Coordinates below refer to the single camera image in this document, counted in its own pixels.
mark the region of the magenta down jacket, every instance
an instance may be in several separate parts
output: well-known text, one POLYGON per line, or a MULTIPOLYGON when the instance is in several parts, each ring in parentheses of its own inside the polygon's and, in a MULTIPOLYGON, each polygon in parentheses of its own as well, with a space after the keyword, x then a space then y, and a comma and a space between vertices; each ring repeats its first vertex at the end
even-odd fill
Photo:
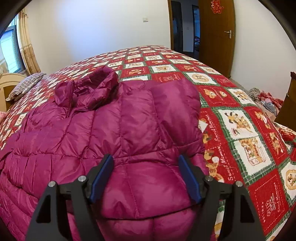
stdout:
MULTIPOLYGON (((200 98, 188 80, 127 81, 102 67, 59 83, 31 110, 0 151, 0 217, 25 240, 31 216, 51 180, 64 184, 114 157, 103 198, 94 205, 106 241, 185 240, 196 211, 178 168, 186 153, 205 174, 200 98)), ((71 208, 74 240, 80 240, 71 208)))

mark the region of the white wall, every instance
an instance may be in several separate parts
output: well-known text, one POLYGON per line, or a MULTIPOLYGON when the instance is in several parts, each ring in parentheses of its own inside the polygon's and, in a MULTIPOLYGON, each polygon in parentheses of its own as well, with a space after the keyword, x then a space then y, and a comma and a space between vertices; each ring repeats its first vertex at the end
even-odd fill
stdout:
POLYGON ((285 98, 296 72, 296 50, 273 14, 258 0, 234 0, 236 43, 232 78, 246 89, 258 88, 285 98))
POLYGON ((192 5, 198 6, 198 0, 174 0, 181 3, 183 19, 183 51, 193 52, 194 25, 192 5))
POLYGON ((37 61, 48 74, 109 51, 170 47, 167 0, 32 0, 26 10, 37 61))

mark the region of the screw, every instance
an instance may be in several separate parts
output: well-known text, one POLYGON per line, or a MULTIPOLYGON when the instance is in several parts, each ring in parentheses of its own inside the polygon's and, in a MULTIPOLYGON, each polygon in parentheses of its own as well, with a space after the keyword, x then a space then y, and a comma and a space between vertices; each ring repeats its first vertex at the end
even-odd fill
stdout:
POLYGON ((79 182, 84 182, 86 180, 86 176, 80 176, 78 177, 79 182))
POLYGON ((208 181, 208 182, 211 182, 211 181, 214 180, 214 178, 212 176, 206 176, 205 180, 208 181))
POLYGON ((55 185, 56 185, 55 181, 51 181, 51 182, 48 183, 48 186, 51 187, 51 188, 54 187, 55 185))
POLYGON ((241 181, 236 181, 235 185, 240 188, 243 186, 243 183, 241 181))

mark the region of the quilt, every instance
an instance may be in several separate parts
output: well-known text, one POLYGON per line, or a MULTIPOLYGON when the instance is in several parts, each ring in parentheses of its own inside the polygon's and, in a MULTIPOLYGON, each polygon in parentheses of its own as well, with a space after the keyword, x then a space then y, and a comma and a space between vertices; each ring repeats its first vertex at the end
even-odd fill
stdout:
MULTIPOLYGON (((186 78, 200 93, 200 129, 210 175, 219 182, 242 181, 271 241, 287 221, 296 201, 296 135, 275 125, 235 84, 205 64, 164 46, 141 46, 104 53, 74 63, 43 78, 8 111, 0 125, 0 147, 17 132, 29 110, 46 102, 61 81, 82 78, 107 65, 119 81, 162 83, 186 78)), ((219 236, 224 203, 215 225, 219 236)))

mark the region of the curtain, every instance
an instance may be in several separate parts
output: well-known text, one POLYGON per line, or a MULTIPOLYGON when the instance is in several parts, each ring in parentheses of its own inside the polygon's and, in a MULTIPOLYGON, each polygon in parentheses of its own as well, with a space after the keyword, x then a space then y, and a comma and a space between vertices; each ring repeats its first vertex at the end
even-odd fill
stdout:
POLYGON ((27 14, 23 9, 17 16, 17 41, 20 47, 20 53, 29 75, 40 73, 41 70, 37 63, 35 53, 32 47, 29 30, 27 26, 27 14))
POLYGON ((2 74, 8 73, 8 72, 9 72, 8 66, 7 66, 7 63, 6 63, 5 58, 3 56, 1 44, 0 44, 0 78, 1 78, 2 74))

